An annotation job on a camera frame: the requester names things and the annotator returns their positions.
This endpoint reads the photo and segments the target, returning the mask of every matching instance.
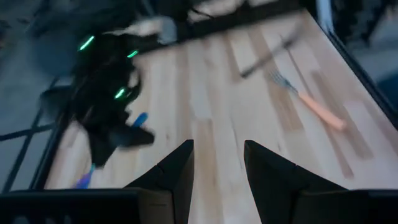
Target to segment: wood grain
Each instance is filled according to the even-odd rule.
[[[243,80],[239,71],[269,53],[302,22],[297,45]],[[142,94],[128,106],[148,112],[152,146],[115,150],[90,187],[124,187],[186,139],[195,140],[190,223],[260,223],[247,182],[243,144],[252,139],[348,189],[398,188],[397,131],[307,13],[240,27],[138,55]],[[277,69],[348,121],[336,132],[267,78]],[[46,188],[70,188],[90,168],[86,134],[65,132]]]

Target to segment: wooden tabletop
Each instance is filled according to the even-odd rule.
[[[276,47],[297,24],[305,35],[243,80],[239,71]],[[260,223],[246,178],[247,139],[348,189],[398,188],[398,135],[307,13],[295,13],[187,42],[134,59],[142,94],[128,110],[148,112],[152,146],[116,150],[92,188],[124,187],[186,139],[195,140],[190,223]],[[331,129],[269,71],[347,121]],[[59,145],[46,188],[70,188],[90,169],[88,139],[76,123]]]

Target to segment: green led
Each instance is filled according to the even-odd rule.
[[[114,98],[115,99],[117,99],[117,98],[119,98],[120,96],[122,96],[123,95],[123,93],[124,93],[124,89],[123,88],[121,88],[119,91],[118,91],[118,93],[114,96]]]
[[[91,43],[91,41],[93,41],[93,40],[94,40],[94,36],[91,36],[91,37],[80,47],[79,50],[85,49],[85,48]]]
[[[132,57],[134,57],[136,54],[138,54],[138,50],[133,51],[133,53],[129,54],[127,57],[128,57],[128,58],[132,58]]]

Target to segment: floor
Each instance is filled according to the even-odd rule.
[[[305,34],[243,80],[239,71],[276,47],[298,24]],[[398,188],[397,131],[307,13],[295,13],[138,55],[142,94],[127,108],[148,112],[152,146],[116,150],[90,187],[124,187],[186,139],[195,141],[190,223],[260,223],[246,178],[243,144],[252,139],[348,189]],[[269,79],[278,70],[340,118],[335,131]],[[47,189],[67,189],[90,169],[88,140],[72,123]]]
[[[0,50],[0,192],[5,188],[29,188],[51,134],[51,131],[27,132],[33,126],[43,127],[52,122],[47,118],[37,119],[37,100],[51,85],[53,77],[35,67],[30,43],[23,35],[26,25],[18,22],[31,18],[39,2],[0,1],[0,19],[11,26],[5,47]],[[11,173],[15,180],[6,183]]]
[[[398,73],[398,11],[388,9],[371,36],[370,48],[352,49],[361,66],[377,83]]]

